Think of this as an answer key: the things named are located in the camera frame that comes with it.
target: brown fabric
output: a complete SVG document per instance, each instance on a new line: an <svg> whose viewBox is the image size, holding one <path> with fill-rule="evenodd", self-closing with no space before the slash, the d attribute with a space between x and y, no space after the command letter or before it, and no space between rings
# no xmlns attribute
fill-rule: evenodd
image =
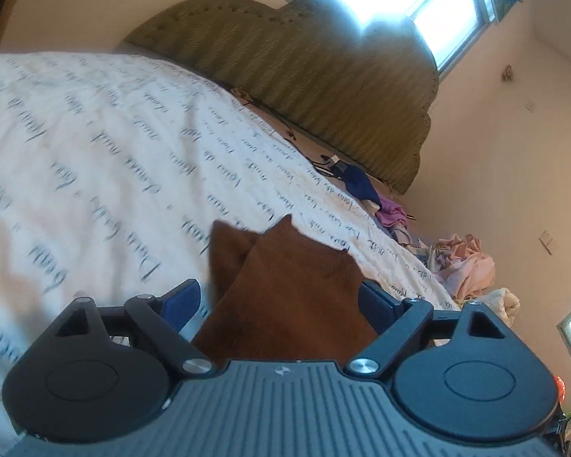
<svg viewBox="0 0 571 457"><path fill-rule="evenodd" d="M331 359L344 365L376 338L359 312L364 277L346 251L301 235L286 216L262 235L214 222L217 304L193 340L213 362Z"/></svg>

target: logo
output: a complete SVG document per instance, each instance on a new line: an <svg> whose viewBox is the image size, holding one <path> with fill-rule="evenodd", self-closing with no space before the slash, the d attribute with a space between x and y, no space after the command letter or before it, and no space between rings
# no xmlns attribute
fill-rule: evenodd
<svg viewBox="0 0 571 457"><path fill-rule="evenodd" d="M292 370L286 366L280 366L280 368L277 368L274 371L276 374L278 374L281 377L286 377L292 372Z"/></svg>

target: pink blanket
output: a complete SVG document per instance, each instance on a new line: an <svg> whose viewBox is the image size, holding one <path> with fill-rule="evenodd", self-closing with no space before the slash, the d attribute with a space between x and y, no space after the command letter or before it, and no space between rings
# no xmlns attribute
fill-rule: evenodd
<svg viewBox="0 0 571 457"><path fill-rule="evenodd" d="M427 267L457 300L481 296L495 280L495 262L471 234L440 239L429 252Z"/></svg>

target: purple clothing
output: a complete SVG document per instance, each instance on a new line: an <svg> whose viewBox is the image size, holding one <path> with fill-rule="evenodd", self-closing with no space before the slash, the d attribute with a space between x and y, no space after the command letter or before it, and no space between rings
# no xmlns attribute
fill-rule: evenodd
<svg viewBox="0 0 571 457"><path fill-rule="evenodd" d="M408 229L408 218L402 209L402 206L387 199L379 193L379 200L381 201L381 208L376 212L376 217L383 227L392 227L400 223L404 228Z"/></svg>

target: pink clothing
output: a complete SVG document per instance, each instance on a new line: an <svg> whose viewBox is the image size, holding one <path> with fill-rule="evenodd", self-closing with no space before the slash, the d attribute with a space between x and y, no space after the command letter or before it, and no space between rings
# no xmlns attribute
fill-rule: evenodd
<svg viewBox="0 0 571 457"><path fill-rule="evenodd" d="M495 280L495 262L471 234L440 239L429 252L427 267L457 300L481 296Z"/></svg>
<svg viewBox="0 0 571 457"><path fill-rule="evenodd" d="M376 212L379 223L383 227L392 227L395 224L400 224L404 228L408 228L408 218L406 218L406 213L402 209L402 206L393 202L391 199L387 199L379 192L379 201L381 201L381 208Z"/></svg>

